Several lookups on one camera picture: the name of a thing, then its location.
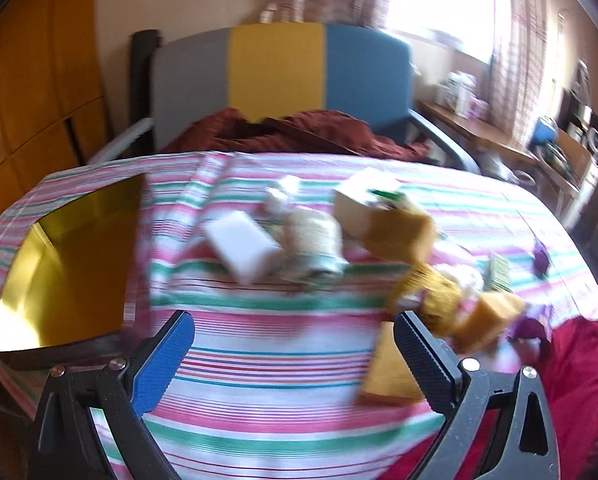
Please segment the red cloth garment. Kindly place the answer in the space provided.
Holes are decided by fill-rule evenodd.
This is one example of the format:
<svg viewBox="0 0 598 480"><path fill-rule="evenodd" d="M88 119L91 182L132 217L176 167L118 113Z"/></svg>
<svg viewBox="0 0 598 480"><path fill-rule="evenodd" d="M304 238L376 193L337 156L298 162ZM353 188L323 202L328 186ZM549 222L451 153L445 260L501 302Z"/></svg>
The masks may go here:
<svg viewBox="0 0 598 480"><path fill-rule="evenodd" d="M510 339L519 362L535 367L543 382L556 430L560 476L598 479L598 320L573 310L565 318L557 295L552 340Z"/></svg>

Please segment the white boxes on desk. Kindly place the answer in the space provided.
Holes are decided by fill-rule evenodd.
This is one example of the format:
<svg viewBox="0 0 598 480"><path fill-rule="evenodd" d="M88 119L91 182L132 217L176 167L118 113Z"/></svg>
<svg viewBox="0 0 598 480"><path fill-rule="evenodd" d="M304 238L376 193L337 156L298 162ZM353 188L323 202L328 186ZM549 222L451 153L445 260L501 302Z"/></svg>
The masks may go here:
<svg viewBox="0 0 598 480"><path fill-rule="evenodd" d="M450 72L437 84L435 103L459 118L483 120L489 104L476 96L477 80L464 72Z"/></svg>

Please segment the gold metal tray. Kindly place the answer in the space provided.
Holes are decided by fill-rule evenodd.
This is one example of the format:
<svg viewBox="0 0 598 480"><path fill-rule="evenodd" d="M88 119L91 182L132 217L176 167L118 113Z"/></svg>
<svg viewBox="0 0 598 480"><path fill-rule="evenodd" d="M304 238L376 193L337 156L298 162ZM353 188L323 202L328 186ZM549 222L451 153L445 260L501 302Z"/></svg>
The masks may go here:
<svg viewBox="0 0 598 480"><path fill-rule="evenodd" d="M86 193L34 222L0 295L0 356L109 354L150 330L146 174Z"/></svg>

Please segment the striped tablecloth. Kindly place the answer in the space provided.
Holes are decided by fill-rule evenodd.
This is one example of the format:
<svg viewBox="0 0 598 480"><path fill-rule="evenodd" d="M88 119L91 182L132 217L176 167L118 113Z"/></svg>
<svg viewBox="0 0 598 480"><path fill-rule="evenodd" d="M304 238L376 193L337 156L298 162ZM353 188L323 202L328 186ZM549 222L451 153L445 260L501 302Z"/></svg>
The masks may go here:
<svg viewBox="0 0 598 480"><path fill-rule="evenodd" d="M357 404L384 302L405 272L347 240L345 275L322 290L277 278L237 286L201 227L233 210L264 220L265 189L301 179L300 206L331 212L333 189L365 168L397 179L433 216L442 240L483 269L510 261L510 288L554 306L553 326L598 321L598 286L568 233L535 196L470 172L350 156L157 155L45 177L0 215L0 292L30 226L95 188L146 174L150 186L150 310L155 330L173 310L191 313L194 344L144 420L182 479L375 479L439 429L425 403ZM532 273L534 235L552 259Z"/></svg>

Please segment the yellow sponge block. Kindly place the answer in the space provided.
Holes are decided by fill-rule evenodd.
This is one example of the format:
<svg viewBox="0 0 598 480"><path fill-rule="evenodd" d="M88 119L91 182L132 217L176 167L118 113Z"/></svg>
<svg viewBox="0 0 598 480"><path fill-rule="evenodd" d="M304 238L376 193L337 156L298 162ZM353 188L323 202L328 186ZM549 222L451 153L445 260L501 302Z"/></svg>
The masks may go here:
<svg viewBox="0 0 598 480"><path fill-rule="evenodd" d="M421 208L377 206L362 244L374 257L413 266L430 258L436 238L433 217Z"/></svg>
<svg viewBox="0 0 598 480"><path fill-rule="evenodd" d="M457 353L480 351L526 310L526 301L512 292L482 292L474 307L454 328L454 350Z"/></svg>

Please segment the wooden desk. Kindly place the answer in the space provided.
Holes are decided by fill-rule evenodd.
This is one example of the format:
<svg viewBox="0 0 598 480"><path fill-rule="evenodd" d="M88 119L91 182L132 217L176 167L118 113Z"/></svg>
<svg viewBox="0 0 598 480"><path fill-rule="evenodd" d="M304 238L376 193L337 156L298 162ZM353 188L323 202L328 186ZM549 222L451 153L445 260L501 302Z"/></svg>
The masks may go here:
<svg viewBox="0 0 598 480"><path fill-rule="evenodd" d="M570 164L570 180L540 155L486 122L458 117L435 103L419 101L417 105L421 114L449 128L465 142L467 148L497 153L510 169L531 174L538 197L567 229L574 227L598 185L598 165L591 153L568 133L559 130L556 143Z"/></svg>

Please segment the white soap block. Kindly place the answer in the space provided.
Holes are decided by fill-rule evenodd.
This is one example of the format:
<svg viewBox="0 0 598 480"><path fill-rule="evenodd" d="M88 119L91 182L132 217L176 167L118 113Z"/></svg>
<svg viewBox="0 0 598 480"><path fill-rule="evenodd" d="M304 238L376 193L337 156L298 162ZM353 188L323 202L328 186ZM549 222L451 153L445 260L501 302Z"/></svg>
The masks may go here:
<svg viewBox="0 0 598 480"><path fill-rule="evenodd" d="M203 235L234 281L255 284L272 273L284 249L249 214L234 210L203 225Z"/></svg>

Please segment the beige cardboard box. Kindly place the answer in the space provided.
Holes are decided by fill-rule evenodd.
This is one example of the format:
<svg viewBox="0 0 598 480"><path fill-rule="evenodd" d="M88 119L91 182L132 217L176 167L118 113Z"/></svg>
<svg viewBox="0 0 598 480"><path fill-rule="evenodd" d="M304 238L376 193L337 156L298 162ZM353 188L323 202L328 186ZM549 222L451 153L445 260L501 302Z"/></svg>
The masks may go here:
<svg viewBox="0 0 598 480"><path fill-rule="evenodd" d="M364 168L334 188L333 216L343 232L361 240L369 229L369 217L378 202L374 190L398 192L401 183L384 170Z"/></svg>

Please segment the green small box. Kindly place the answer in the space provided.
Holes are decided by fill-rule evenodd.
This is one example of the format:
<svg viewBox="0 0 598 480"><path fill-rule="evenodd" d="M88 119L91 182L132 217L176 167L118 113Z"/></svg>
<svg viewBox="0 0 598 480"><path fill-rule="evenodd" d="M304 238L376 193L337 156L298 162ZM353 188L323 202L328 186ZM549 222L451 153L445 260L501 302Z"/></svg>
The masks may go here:
<svg viewBox="0 0 598 480"><path fill-rule="evenodd" d="M484 289L487 292L510 292L510 263L499 254L491 254L484 274Z"/></svg>

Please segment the dark red blanket on chair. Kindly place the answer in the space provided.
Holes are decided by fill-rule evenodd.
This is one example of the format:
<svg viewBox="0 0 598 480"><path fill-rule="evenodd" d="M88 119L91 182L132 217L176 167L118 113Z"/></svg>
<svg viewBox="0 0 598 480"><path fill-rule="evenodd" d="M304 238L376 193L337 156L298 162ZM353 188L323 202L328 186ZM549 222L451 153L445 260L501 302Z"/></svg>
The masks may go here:
<svg viewBox="0 0 598 480"><path fill-rule="evenodd" d="M309 153L422 162L430 148L424 142L400 145L378 136L366 122L338 110L307 110L251 122L240 110L224 107L193 122L160 151Z"/></svg>

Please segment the patterned curtain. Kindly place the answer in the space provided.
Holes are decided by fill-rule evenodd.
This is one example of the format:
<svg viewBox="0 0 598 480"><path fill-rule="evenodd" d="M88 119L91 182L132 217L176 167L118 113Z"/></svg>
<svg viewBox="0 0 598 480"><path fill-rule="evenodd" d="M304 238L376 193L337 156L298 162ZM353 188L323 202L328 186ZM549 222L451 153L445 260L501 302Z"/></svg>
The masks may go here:
<svg viewBox="0 0 598 480"><path fill-rule="evenodd" d="M270 0L261 22L359 25L419 38L439 34L489 65L489 122L530 142L542 90L546 0Z"/></svg>

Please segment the yellow patterned pouch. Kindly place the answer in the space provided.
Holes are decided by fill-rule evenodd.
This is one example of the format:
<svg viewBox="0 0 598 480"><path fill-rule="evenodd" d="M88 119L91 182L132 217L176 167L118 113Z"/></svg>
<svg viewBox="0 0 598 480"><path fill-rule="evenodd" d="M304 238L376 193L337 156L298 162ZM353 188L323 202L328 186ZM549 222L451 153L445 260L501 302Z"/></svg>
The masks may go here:
<svg viewBox="0 0 598 480"><path fill-rule="evenodd" d="M386 308L397 316L414 310L418 318L437 337L452 333L462 289L428 263L417 263L393 286Z"/></svg>

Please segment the black roll behind chair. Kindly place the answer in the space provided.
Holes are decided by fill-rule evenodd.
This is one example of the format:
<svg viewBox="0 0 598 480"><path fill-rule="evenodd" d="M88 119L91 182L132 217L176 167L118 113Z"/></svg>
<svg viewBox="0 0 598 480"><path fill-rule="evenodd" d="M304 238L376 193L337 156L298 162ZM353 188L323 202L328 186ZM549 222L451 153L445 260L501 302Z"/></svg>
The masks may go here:
<svg viewBox="0 0 598 480"><path fill-rule="evenodd" d="M151 59L161 40L161 32L157 29L140 30L130 39L129 117L132 125L151 116Z"/></svg>

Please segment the purple snack packet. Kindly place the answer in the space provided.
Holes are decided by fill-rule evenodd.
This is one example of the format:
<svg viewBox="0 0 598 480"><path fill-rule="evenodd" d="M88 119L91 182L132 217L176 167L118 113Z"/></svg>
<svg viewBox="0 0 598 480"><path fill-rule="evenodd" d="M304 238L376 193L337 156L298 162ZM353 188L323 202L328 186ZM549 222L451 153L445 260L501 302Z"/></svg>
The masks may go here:
<svg viewBox="0 0 598 480"><path fill-rule="evenodd" d="M531 304L523 315L520 315L508 328L510 339L541 339L552 340L552 304Z"/></svg>
<svg viewBox="0 0 598 480"><path fill-rule="evenodd" d="M550 260L546 246L538 238L534 240L532 256L532 269L534 275L538 278L544 278L552 265L552 260Z"/></svg>

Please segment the white plastic ball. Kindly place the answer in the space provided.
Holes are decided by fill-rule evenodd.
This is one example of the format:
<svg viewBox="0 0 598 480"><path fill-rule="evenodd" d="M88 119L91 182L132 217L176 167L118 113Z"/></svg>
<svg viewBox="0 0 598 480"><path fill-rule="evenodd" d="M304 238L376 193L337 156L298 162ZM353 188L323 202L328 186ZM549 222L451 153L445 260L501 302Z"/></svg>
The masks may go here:
<svg viewBox="0 0 598 480"><path fill-rule="evenodd" d="M291 174L275 180L264 192L264 210L271 217L285 216L300 191L301 179Z"/></svg>

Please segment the white towel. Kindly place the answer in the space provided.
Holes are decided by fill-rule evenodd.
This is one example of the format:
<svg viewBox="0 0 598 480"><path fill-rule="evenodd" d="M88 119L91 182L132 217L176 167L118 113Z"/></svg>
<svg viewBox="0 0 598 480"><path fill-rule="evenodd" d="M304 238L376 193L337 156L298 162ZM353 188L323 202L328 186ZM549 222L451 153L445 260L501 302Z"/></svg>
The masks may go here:
<svg viewBox="0 0 598 480"><path fill-rule="evenodd" d="M283 281L325 287L336 283L346 270L341 226L325 211L305 207L290 211L282 224L281 241Z"/></svg>

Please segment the wooden wardrobe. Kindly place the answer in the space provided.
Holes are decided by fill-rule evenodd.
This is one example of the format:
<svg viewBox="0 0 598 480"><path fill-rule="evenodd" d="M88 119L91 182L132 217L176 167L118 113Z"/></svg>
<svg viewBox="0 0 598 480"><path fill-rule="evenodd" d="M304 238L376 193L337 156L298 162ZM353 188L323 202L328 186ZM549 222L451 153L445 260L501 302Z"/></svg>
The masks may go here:
<svg viewBox="0 0 598 480"><path fill-rule="evenodd" d="M0 214L110 139L95 0L6 0L0 10Z"/></svg>

